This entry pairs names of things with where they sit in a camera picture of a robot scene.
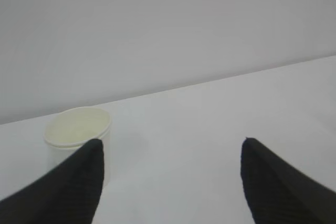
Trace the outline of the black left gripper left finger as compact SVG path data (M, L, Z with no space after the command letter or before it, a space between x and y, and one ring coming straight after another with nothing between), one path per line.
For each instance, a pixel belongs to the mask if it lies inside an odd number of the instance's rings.
M1 200L1 223L92 223L103 180L102 140L89 140L43 177Z

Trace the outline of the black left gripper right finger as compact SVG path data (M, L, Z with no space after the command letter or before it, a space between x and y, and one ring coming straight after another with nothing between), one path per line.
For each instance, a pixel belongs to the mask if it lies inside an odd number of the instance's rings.
M240 176L255 223L335 223L335 192L255 138L242 144Z

